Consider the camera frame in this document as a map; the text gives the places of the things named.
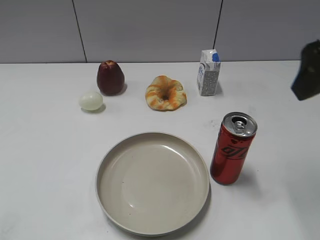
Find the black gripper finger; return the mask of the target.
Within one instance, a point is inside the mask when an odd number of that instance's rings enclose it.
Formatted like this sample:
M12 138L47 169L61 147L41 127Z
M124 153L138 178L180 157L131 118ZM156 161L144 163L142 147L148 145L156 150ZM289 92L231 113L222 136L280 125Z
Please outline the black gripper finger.
M291 90L299 101L320 93L320 40L308 43L301 51L300 67Z

